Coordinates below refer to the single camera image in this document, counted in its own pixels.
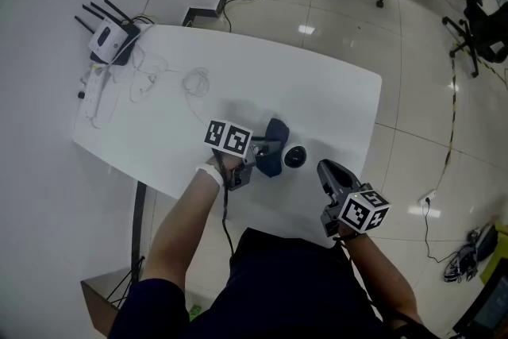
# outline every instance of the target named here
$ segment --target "wall outlet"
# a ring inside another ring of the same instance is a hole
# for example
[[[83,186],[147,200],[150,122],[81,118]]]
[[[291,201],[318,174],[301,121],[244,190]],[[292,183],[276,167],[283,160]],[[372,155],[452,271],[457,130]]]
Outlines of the wall outlet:
[[[434,198],[436,198],[436,190],[431,190],[427,195],[425,195],[424,197],[421,197],[420,200],[418,201],[420,203],[421,206],[426,206],[427,205],[427,198],[429,199],[429,201],[432,201]]]

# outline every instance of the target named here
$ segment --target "dark shirt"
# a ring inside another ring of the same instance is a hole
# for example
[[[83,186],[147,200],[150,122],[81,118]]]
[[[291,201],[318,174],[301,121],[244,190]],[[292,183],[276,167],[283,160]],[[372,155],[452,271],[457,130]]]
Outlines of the dark shirt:
[[[230,266],[225,289],[192,322],[176,285],[163,279],[137,283],[109,338],[393,337],[340,246],[327,249],[248,229]]]

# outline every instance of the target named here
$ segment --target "white wristband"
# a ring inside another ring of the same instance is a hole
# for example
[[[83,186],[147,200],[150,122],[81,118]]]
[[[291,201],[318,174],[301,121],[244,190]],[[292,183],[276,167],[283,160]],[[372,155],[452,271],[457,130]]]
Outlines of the white wristband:
[[[198,170],[203,170],[209,176],[211,176],[215,181],[219,184],[219,187],[224,185],[224,180],[222,179],[222,175],[217,169],[211,164],[199,164],[196,166],[196,172]]]

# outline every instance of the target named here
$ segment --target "hand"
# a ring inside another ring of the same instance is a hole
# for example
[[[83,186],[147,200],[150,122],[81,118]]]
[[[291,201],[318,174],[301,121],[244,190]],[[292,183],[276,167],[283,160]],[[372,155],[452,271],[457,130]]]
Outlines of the hand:
[[[224,168],[227,172],[227,177],[228,179],[231,179],[231,171],[242,163],[242,159],[240,157],[232,156],[231,154],[226,154],[224,152],[221,152],[221,157],[222,163],[224,164]],[[217,162],[215,156],[210,157],[206,163],[213,165],[215,169],[219,171],[219,173],[221,172],[221,168],[219,167],[219,163]]]
[[[355,233],[355,230],[353,228],[351,228],[348,225],[346,225],[345,223],[339,221],[339,235],[341,237],[346,237],[346,236],[348,236],[350,234],[354,234],[354,233]]]

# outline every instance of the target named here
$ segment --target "green object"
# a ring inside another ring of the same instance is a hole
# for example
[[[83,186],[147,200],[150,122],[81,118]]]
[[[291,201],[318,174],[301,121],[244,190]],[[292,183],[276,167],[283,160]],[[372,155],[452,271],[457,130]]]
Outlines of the green object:
[[[485,270],[480,275],[483,285],[487,284],[495,268],[498,267],[499,261],[508,258],[508,226],[503,225],[501,222],[496,222],[495,229],[498,231],[498,244],[495,246],[494,254],[492,254],[489,264],[487,264]]]
[[[192,322],[201,313],[201,307],[199,305],[193,305],[189,311],[189,319]]]

